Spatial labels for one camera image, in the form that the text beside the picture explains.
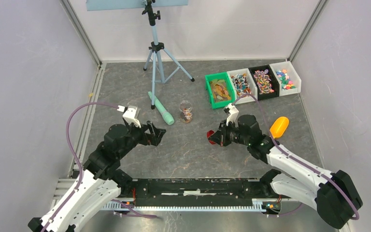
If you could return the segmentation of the clear plastic jar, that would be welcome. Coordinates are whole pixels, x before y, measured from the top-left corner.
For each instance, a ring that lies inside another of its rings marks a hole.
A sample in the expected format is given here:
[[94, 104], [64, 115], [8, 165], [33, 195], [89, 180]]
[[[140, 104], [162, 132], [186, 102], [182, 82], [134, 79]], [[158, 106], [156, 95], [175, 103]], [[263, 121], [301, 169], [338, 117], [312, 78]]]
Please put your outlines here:
[[179, 105], [180, 120], [184, 123], [189, 123], [192, 120], [192, 104], [189, 101], [182, 101]]

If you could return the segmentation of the yellow plastic scoop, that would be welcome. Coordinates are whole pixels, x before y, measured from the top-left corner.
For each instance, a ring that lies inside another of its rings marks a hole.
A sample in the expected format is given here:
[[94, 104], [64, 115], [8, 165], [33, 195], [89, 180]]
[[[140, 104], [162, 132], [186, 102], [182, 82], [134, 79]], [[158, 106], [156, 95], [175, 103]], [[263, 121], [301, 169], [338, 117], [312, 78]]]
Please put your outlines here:
[[289, 119], [285, 116], [277, 118], [270, 127], [270, 133], [274, 139], [279, 139], [283, 136], [289, 126]]

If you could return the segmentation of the red jar lid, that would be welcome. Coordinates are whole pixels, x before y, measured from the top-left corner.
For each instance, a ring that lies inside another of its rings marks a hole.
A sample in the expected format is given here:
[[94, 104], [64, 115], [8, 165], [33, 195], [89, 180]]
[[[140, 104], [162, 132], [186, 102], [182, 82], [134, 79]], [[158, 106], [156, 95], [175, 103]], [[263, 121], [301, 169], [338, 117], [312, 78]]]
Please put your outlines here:
[[212, 136], [213, 134], [214, 134], [214, 131], [213, 131], [213, 130], [210, 130], [210, 131], [208, 131], [208, 132], [206, 133], [206, 137], [207, 137], [207, 139], [208, 139], [208, 141], [209, 141], [210, 144], [215, 145], [215, 142], [213, 142], [213, 141], [211, 140], [211, 136]]

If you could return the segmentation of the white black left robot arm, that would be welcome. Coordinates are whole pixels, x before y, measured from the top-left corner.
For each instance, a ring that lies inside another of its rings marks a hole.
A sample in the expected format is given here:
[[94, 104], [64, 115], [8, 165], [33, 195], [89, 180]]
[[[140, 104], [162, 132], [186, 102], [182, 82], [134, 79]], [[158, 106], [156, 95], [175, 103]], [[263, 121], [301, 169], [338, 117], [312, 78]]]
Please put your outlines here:
[[112, 199], [132, 192], [132, 178], [120, 169], [121, 159], [137, 145], [158, 146], [165, 129], [151, 121], [114, 124], [83, 165], [79, 177], [60, 201], [28, 223], [33, 232], [79, 232]]

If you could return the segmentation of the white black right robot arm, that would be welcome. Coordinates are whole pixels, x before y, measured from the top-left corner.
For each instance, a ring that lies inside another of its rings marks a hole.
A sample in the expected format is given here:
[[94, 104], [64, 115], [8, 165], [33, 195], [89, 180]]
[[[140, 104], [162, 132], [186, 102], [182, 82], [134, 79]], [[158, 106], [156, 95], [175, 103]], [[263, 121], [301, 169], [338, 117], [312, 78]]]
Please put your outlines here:
[[252, 157], [274, 167], [262, 177], [259, 189], [263, 196], [298, 200], [336, 229], [359, 219], [363, 201], [348, 173], [331, 172], [295, 155], [264, 134], [254, 115], [242, 115], [236, 123], [223, 120], [216, 131], [207, 132], [207, 139], [220, 146], [244, 145]]

